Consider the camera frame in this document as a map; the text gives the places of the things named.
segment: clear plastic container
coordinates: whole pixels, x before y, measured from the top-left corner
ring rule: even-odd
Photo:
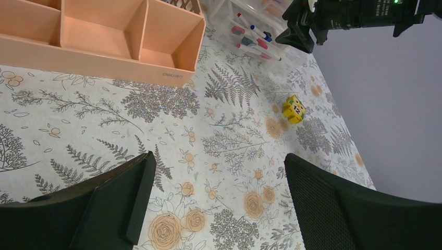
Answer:
[[[282,20],[282,15],[293,0],[262,0],[261,12]]]
[[[303,56],[302,52],[274,41],[287,28],[282,19],[267,13],[266,9],[276,6],[278,1],[263,1],[265,5],[262,5],[261,1],[253,0],[208,2],[209,22],[215,29],[212,39],[236,55],[247,54],[255,57],[263,62],[265,68],[280,76],[288,74],[303,62],[302,57],[305,58],[305,55]],[[252,25],[258,27],[261,32],[252,31]],[[272,35],[271,42],[266,41],[262,32]]]

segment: gray wall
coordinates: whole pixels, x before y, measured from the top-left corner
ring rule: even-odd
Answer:
[[[375,187],[442,202],[442,21],[330,31],[313,54]]]

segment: black mesh surface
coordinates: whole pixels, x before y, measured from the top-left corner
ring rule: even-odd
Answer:
[[[333,187],[296,167],[295,158],[287,157],[285,164],[305,248],[356,249]]]
[[[370,190],[294,154],[285,166],[307,250],[442,249],[442,204]]]

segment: red marker cap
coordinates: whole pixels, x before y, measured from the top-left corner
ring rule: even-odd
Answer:
[[[267,44],[261,38],[257,39],[257,41],[259,46],[263,47],[264,49],[268,49]]]

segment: marker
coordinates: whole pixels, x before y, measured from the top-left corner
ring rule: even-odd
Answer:
[[[251,31],[251,30],[245,30],[245,35],[248,35],[249,37],[254,37],[256,39],[261,39],[261,37],[256,34],[255,32]]]
[[[259,30],[255,25],[250,25],[250,29],[253,30],[257,35],[261,36],[264,40],[268,42],[272,41],[272,38],[270,36]]]
[[[250,27],[249,22],[247,22],[247,20],[244,18],[244,16],[241,13],[237,14],[239,20],[242,22],[242,24],[244,25],[244,27],[248,28]]]
[[[262,55],[261,52],[255,50],[253,47],[245,46],[244,44],[238,43],[236,45],[236,48],[242,49],[243,51],[246,51],[246,52],[254,53],[256,55],[260,55],[260,56]]]
[[[248,45],[248,46],[249,46],[249,47],[256,48],[258,51],[260,51],[260,52],[262,52],[262,53],[264,53],[264,54],[266,54],[266,55],[269,55],[269,56],[271,56],[271,57],[273,57],[273,58],[278,59],[278,61],[281,61],[281,60],[282,60],[282,58],[281,58],[278,54],[274,53],[274,52],[271,51],[270,49],[264,49],[264,48],[262,48],[261,46],[257,46],[256,44],[250,44],[250,45]]]
[[[267,44],[264,42],[264,40],[262,40],[262,38],[258,38],[258,39],[256,39],[256,41],[258,42],[259,46],[263,47],[264,49],[268,49]]]
[[[238,43],[238,44],[236,45],[236,48],[242,49],[242,50],[244,50],[244,51],[246,51],[246,52],[253,53],[253,54],[255,54],[255,55],[259,55],[259,56],[261,56],[261,57],[264,58],[264,59],[271,59],[270,56],[268,56],[268,55],[266,55],[266,54],[264,54],[264,53],[262,53],[262,52],[256,50],[256,49],[254,48],[253,45],[252,45],[252,46],[251,46],[251,45],[249,45],[249,46],[245,46],[245,45],[243,45],[243,44]]]
[[[245,33],[245,29],[239,27],[239,26],[233,26],[232,27],[232,33],[235,35],[242,35]]]
[[[250,46],[250,45],[256,45],[254,42],[253,42],[253,40],[252,39],[250,39],[250,38],[248,38],[248,37],[246,37],[246,36],[244,36],[242,39],[241,39],[241,44],[244,44],[245,46]]]

